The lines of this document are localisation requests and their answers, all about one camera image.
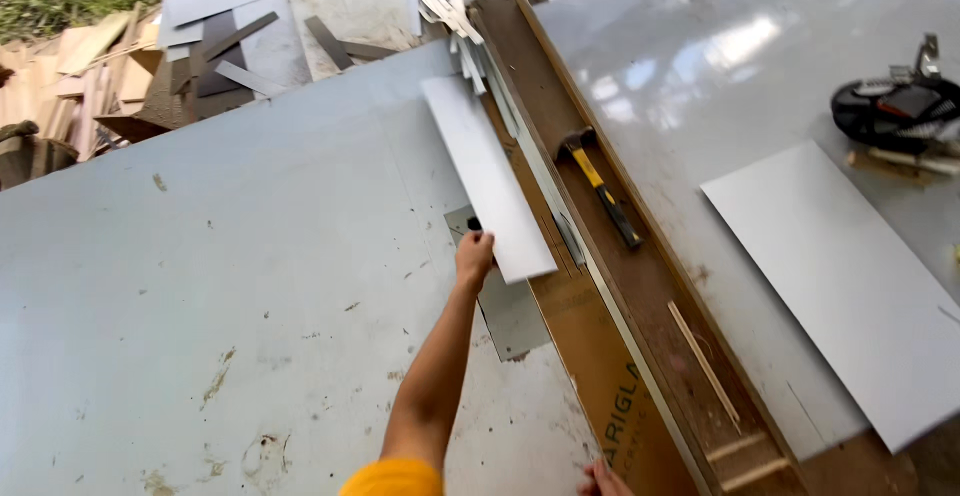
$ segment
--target hand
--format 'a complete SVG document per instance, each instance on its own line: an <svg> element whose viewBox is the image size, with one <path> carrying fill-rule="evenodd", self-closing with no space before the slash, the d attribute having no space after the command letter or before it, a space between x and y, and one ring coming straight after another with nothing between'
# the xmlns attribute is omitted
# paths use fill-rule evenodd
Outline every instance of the hand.
<svg viewBox="0 0 960 496"><path fill-rule="evenodd" d="M494 234L467 232L457 249L457 283L480 291L494 265Z"/></svg>
<svg viewBox="0 0 960 496"><path fill-rule="evenodd" d="M577 485L577 496L634 496L627 483L606 465L606 460L597 458L583 466L583 472L589 478Z"/></svg>

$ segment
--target yellow sleeve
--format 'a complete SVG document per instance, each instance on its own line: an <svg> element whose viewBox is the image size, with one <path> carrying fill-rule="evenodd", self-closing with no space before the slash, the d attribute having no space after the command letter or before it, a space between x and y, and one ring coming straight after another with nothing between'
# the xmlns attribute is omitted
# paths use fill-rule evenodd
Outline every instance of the yellow sleeve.
<svg viewBox="0 0 960 496"><path fill-rule="evenodd" d="M387 458L353 474L340 496L443 496L440 472L424 460Z"/></svg>

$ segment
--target hammer head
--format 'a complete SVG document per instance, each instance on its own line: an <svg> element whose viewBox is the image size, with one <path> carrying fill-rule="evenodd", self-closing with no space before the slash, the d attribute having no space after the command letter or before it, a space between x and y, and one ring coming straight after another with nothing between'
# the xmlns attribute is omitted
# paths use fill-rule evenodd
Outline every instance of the hammer head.
<svg viewBox="0 0 960 496"><path fill-rule="evenodd" d="M559 147L557 148L557 156L555 156L554 159L559 158L563 151L573 153L573 151L577 149L582 149L584 146L583 140L586 137L596 137L594 127L586 126L578 131L568 134L563 141L560 142Z"/></svg>

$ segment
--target hammer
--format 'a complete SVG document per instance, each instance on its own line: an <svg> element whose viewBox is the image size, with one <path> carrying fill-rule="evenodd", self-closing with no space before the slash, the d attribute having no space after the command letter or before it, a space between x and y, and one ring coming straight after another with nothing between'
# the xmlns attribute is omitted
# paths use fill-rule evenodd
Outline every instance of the hammer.
<svg viewBox="0 0 960 496"><path fill-rule="evenodd" d="M570 155L573 156L573 159L577 160L577 163L580 164L580 169L583 170L586 178L597 191L597 195L600 196L600 201L603 202L606 213L613 219L613 223L623 237L624 242L627 243L627 247L634 249L643 243L643 239L637 235L637 231L630 225L630 221L627 220L627 215L623 213L623 208L620 207L620 203L610 194L610 191L607 190L607 184L603 182L600 174L597 173L594 165L591 164L587 153L584 152L582 139L587 135L596 136L594 127L586 127L565 137L563 143L559 146L557 158L559 158L559 153L566 149L570 152Z"/></svg>

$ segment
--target workbench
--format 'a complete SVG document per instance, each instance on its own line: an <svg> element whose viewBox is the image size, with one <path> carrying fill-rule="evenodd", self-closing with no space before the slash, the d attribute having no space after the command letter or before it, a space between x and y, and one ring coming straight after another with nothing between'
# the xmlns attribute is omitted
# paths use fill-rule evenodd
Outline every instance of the workbench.
<svg viewBox="0 0 960 496"><path fill-rule="evenodd" d="M378 457L468 203L436 42L0 193L0 493L334 494ZM477 310L453 494L569 493L599 454L552 344Z"/></svg>
<svg viewBox="0 0 960 496"><path fill-rule="evenodd" d="M922 189L851 170L852 145L830 112L840 85L912 64L924 33L940 37L944 76L960 77L958 8L960 0L552 0L536 7L800 459L868 423L699 185L812 138L960 299L960 182Z"/></svg>

